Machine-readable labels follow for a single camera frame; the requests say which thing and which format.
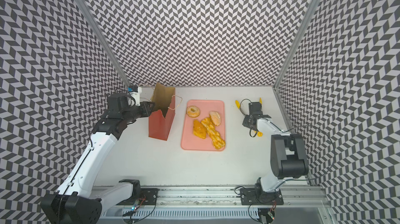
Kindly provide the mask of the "yellow metal tongs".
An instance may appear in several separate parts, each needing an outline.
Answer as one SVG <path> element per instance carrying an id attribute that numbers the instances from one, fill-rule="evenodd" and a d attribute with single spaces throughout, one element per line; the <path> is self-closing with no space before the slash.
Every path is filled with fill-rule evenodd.
<path id="1" fill-rule="evenodd" d="M 248 113 L 242 109 L 242 104 L 248 101 Z M 251 102 L 249 99 L 243 99 L 241 102 L 235 101 L 235 104 L 241 114 L 244 116 L 242 125 L 250 130 L 250 137 L 261 137 L 263 134 L 257 129 L 257 121 L 263 117 L 262 104 L 260 102 Z"/>

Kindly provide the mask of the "red paper bag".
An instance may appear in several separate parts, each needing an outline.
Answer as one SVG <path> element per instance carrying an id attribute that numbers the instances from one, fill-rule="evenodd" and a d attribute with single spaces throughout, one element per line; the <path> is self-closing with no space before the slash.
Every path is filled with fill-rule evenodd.
<path id="1" fill-rule="evenodd" d="M 149 116 L 149 137 L 166 141 L 182 98 L 176 95 L 175 87 L 157 83 L 151 101 L 155 107 Z"/>

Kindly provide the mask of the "round sugared bun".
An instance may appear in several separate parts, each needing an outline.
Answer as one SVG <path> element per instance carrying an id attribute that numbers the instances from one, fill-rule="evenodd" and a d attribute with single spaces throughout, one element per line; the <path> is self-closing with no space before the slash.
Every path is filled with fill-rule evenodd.
<path id="1" fill-rule="evenodd" d="M 210 111 L 209 117 L 215 126 L 221 125 L 221 115 L 217 111 Z"/>

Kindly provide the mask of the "sugared ring donut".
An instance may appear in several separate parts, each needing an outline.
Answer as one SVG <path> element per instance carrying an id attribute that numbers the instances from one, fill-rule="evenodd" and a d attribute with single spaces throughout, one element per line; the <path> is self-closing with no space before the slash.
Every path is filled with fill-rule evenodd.
<path id="1" fill-rule="evenodd" d="M 197 106 L 188 106 L 186 114 L 191 118 L 196 118 L 201 114 L 201 111 Z"/>

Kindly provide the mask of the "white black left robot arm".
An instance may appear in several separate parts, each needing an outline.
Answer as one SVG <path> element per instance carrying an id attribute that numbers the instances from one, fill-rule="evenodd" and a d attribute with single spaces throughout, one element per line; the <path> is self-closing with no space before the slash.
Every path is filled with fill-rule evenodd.
<path id="1" fill-rule="evenodd" d="M 95 224 L 100 216 L 119 203 L 136 202 L 141 195 L 139 180 L 125 179 L 92 197 L 92 189 L 105 158 L 129 124 L 147 118 L 154 102 L 140 101 L 139 92 L 114 93 L 95 124 L 88 146 L 67 179 L 40 203 L 52 224 Z"/>

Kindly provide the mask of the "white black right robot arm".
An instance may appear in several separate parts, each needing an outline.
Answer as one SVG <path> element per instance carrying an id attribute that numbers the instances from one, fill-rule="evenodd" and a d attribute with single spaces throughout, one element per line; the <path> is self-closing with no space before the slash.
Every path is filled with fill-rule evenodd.
<path id="1" fill-rule="evenodd" d="M 309 164 L 305 141 L 300 134 L 282 130 L 269 115 L 262 111 L 260 102 L 249 102 L 249 113 L 244 115 L 242 125 L 255 133 L 267 133 L 270 137 L 270 171 L 255 183 L 255 199 L 261 204 L 280 203 L 280 187 L 286 182 L 306 176 Z"/>

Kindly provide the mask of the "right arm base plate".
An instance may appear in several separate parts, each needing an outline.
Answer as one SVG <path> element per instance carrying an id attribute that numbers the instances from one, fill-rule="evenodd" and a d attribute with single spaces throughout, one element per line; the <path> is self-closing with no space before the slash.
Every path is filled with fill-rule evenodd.
<path id="1" fill-rule="evenodd" d="M 254 188 L 246 189 L 240 188 L 239 196 L 241 204 L 244 206 L 250 205 L 276 205 L 280 206 L 284 204 L 283 196 L 281 191 L 266 193 L 262 190 L 256 190 Z"/>

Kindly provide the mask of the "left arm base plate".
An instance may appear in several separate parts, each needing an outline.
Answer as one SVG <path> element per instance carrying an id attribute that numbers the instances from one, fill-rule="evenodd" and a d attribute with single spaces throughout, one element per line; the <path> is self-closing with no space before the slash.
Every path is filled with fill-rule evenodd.
<path id="1" fill-rule="evenodd" d="M 142 203 L 142 206 L 147 206 L 147 205 L 155 205 L 156 200 L 158 197 L 158 188 L 144 188 L 141 189 L 140 193 L 138 196 L 131 196 L 130 198 L 118 203 L 117 205 L 140 205 L 140 203 L 144 200 Z"/>

